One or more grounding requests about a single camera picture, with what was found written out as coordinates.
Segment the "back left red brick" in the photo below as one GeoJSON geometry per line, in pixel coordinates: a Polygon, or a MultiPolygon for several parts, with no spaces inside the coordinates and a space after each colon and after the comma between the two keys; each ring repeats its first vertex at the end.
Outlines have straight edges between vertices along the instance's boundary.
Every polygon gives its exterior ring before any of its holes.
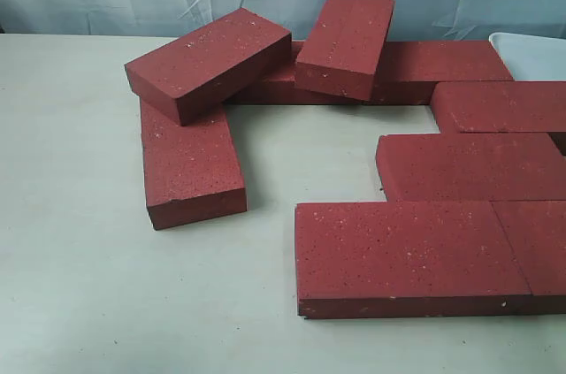
{"type": "Polygon", "coordinates": [[[294,86],[295,60],[303,41],[292,42],[291,59],[260,80],[224,101],[239,105],[359,105],[362,102],[339,95],[328,95],[294,86]]]}

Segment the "front right red brick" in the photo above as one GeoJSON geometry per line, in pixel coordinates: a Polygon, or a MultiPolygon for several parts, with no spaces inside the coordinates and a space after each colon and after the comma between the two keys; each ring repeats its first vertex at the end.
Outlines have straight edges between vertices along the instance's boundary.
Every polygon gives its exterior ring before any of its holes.
{"type": "Polygon", "coordinates": [[[515,259],[531,290],[521,315],[565,312],[565,202],[493,202],[515,259]]]}

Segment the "third row red brick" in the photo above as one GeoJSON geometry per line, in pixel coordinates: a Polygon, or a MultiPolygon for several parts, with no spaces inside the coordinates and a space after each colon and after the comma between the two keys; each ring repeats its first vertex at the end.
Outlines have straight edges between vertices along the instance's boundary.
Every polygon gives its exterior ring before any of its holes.
{"type": "Polygon", "coordinates": [[[376,165],[389,201],[563,201],[565,157],[547,134],[389,134],[376,165]]]}

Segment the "red brick with white specks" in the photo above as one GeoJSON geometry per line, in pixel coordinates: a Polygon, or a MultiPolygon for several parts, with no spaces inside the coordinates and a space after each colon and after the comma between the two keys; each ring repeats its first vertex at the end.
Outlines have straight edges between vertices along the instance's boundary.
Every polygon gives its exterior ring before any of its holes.
{"type": "Polygon", "coordinates": [[[125,64],[132,91],[179,126],[291,57],[291,31],[245,8],[125,64]]]}

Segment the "second row right brick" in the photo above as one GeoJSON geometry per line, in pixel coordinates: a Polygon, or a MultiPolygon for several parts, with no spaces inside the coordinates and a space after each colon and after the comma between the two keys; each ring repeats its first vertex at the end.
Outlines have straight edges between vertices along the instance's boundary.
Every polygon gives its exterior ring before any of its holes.
{"type": "Polygon", "coordinates": [[[545,133],[565,152],[563,81],[441,82],[430,106],[442,133],[545,133]]]}

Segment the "red brick with groove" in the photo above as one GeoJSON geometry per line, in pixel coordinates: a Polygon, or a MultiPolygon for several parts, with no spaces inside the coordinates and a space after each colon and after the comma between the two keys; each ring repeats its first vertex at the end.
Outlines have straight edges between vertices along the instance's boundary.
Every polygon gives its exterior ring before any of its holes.
{"type": "Polygon", "coordinates": [[[299,89],[371,99],[394,0],[326,0],[295,60],[299,89]]]}

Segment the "white plastic tray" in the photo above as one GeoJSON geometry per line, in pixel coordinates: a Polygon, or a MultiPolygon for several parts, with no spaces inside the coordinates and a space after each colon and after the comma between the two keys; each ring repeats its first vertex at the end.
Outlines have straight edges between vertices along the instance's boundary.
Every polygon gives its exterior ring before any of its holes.
{"type": "Polygon", "coordinates": [[[565,81],[566,41],[528,34],[492,33],[488,41],[518,81],[565,81]]]}

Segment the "back right red brick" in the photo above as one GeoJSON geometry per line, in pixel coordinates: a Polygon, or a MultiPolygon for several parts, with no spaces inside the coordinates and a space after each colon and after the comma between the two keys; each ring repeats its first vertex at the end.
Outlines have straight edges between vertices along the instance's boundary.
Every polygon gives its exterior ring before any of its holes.
{"type": "Polygon", "coordinates": [[[370,104],[427,105],[440,82],[512,80],[488,41],[386,42],[370,104]]]}

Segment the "front large red brick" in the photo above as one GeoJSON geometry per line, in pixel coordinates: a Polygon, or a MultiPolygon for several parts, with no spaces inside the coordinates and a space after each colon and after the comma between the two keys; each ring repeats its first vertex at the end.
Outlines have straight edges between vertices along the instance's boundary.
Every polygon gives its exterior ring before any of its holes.
{"type": "Polygon", "coordinates": [[[308,319],[512,315],[532,296],[489,202],[301,203],[294,255],[308,319]]]}

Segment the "long red brick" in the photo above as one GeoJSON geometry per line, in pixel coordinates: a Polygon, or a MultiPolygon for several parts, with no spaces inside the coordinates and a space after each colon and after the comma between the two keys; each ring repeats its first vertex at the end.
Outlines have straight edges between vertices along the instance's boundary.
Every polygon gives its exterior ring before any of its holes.
{"type": "Polygon", "coordinates": [[[223,107],[178,126],[140,102],[146,208],[156,230],[242,213],[248,202],[223,107]]]}

